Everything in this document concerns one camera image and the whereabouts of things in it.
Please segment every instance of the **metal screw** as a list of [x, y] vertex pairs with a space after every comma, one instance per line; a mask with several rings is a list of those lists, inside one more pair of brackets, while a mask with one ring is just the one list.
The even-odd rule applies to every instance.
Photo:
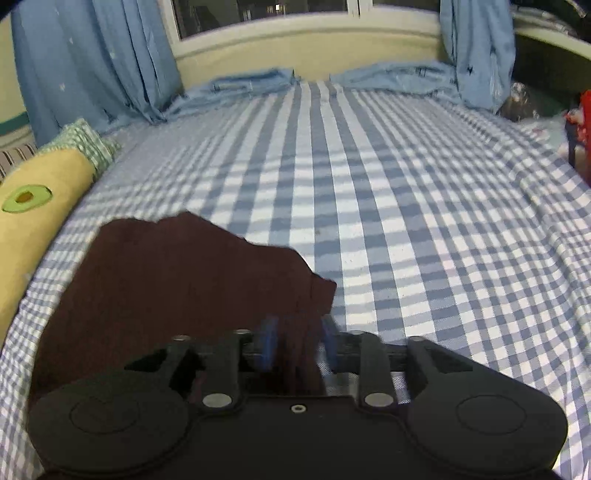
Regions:
[[291, 406], [291, 411], [293, 413], [304, 413], [307, 410], [305, 405], [292, 405]]
[[232, 397], [225, 393], [210, 393], [203, 397], [202, 402], [209, 408], [224, 408], [232, 403]]
[[394, 403], [394, 399], [390, 395], [382, 392], [370, 393], [364, 400], [367, 405], [374, 408], [384, 408]]

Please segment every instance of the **dark red cloth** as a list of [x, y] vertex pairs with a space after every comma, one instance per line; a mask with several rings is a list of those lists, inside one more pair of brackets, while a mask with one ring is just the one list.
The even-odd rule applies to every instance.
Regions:
[[323, 389], [314, 356], [336, 285], [288, 248], [252, 245], [190, 213], [103, 226], [43, 330], [29, 406], [120, 368], [174, 335], [215, 342], [277, 317], [275, 371], [292, 393]]

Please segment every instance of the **bed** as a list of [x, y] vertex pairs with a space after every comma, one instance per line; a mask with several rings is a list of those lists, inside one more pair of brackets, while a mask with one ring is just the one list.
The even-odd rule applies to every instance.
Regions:
[[[337, 282], [342, 328], [423, 335], [549, 393], [569, 421], [556, 471], [589, 478], [591, 193], [549, 148], [487, 113], [329, 82], [114, 136], [115, 165], [63, 225], [8, 332], [2, 478], [42, 471], [23, 428], [35, 346], [99, 227], [184, 210], [296, 249]], [[333, 394], [354, 381], [326, 376]]]

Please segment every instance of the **yellow pillow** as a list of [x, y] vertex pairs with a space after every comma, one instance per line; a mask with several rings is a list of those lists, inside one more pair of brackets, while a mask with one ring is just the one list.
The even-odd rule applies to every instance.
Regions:
[[0, 345], [29, 279], [94, 174], [69, 148], [36, 155], [0, 184]]

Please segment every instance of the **pillow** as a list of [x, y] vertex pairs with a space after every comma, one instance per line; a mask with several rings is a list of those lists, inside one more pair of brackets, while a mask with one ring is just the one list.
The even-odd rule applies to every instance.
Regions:
[[78, 120], [0, 184], [0, 348], [37, 264], [117, 147]]
[[113, 155], [120, 145], [100, 135], [84, 120], [79, 118], [73, 124], [66, 125], [60, 134], [39, 149], [39, 155], [55, 150], [78, 150], [94, 166], [93, 178], [98, 179], [113, 163]]
[[31, 158], [35, 152], [37, 147], [30, 143], [0, 151], [0, 183], [16, 165]]

